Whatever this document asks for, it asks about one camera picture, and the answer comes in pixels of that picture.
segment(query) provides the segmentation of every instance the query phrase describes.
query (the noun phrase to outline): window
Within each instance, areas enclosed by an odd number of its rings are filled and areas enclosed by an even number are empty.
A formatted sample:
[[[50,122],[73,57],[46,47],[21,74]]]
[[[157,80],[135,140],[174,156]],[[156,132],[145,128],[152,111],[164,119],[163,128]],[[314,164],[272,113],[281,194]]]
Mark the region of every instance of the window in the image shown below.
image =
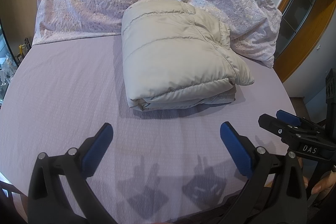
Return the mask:
[[[2,30],[0,28],[0,58],[6,56],[7,47],[5,47],[5,45],[6,45],[6,41],[3,36]]]
[[[283,13],[277,39],[275,59],[284,51],[305,22],[315,0],[291,0]]]

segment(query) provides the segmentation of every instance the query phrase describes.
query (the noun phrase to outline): bed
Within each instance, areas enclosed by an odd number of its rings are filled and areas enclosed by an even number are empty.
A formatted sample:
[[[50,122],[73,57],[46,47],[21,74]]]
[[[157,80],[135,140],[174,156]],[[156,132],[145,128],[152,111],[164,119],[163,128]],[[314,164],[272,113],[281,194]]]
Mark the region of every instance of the bed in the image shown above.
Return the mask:
[[[242,57],[255,83],[237,86],[233,103],[139,112],[127,105],[121,47],[120,35],[75,39],[35,45],[23,60],[0,111],[0,170],[24,194],[40,152],[79,147],[104,122],[114,139],[88,183],[118,223],[167,221],[241,189],[246,178],[219,136],[225,121],[255,146],[286,153],[287,145],[258,126],[263,113],[295,113],[273,69]]]

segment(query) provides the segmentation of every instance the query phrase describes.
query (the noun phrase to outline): black device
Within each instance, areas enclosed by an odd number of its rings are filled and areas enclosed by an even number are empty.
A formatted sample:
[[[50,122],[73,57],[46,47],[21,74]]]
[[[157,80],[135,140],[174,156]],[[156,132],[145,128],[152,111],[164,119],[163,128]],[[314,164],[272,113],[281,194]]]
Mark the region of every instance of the black device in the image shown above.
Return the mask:
[[[175,224],[304,224],[307,223],[307,198],[321,176],[336,164],[335,79],[336,70],[326,78],[328,114],[325,129],[305,118],[283,110],[276,118],[259,117],[260,127],[279,136],[288,144],[286,155],[274,155],[264,147],[254,147],[240,136],[229,122],[220,128],[220,137],[239,172],[248,178],[230,206],[222,204],[175,221]],[[93,176],[113,139],[113,129],[105,123],[98,133],[64,155],[37,157],[28,195],[29,224],[117,224],[86,183]],[[307,190],[296,156],[318,161]],[[271,188],[265,190],[269,174],[275,174]],[[86,218],[71,209],[59,180],[65,175],[78,205]],[[336,191],[325,198],[309,224],[335,223]]]

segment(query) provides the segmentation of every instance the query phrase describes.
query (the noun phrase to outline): human hand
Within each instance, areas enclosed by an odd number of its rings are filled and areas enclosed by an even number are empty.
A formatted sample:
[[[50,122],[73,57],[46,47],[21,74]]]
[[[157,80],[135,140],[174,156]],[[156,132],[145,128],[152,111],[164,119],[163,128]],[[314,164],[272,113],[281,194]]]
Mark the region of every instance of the human hand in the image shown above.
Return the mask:
[[[302,158],[298,157],[299,165],[302,168]],[[309,180],[306,177],[303,177],[303,182],[305,187],[308,187],[308,182]],[[336,173],[330,172],[329,175],[325,176],[322,178],[317,184],[314,185],[314,187],[311,190],[311,194],[317,194],[317,193],[322,193],[322,198],[324,198],[331,190],[331,188],[334,186],[336,183]]]
[[[326,196],[331,188],[336,183],[336,173],[330,172],[329,175],[326,175],[324,178],[322,178],[311,190],[311,194],[317,194],[322,193],[323,196]]]

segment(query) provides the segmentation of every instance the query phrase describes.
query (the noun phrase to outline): blue gripper pad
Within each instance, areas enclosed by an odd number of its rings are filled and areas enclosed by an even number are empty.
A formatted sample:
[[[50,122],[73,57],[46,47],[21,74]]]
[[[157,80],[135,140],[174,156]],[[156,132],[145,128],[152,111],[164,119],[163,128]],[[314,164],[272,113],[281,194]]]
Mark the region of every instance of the blue gripper pad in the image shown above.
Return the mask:
[[[113,139],[113,128],[109,123],[105,123],[97,133],[97,138],[86,152],[82,159],[83,177],[88,178],[94,175],[101,159]]]
[[[290,114],[283,110],[277,111],[277,118],[293,127],[299,127],[301,125],[299,117],[296,117],[295,115]]]
[[[224,122],[220,126],[220,137],[239,172],[250,179],[253,174],[252,158],[240,142],[238,133],[233,129],[229,122]]]

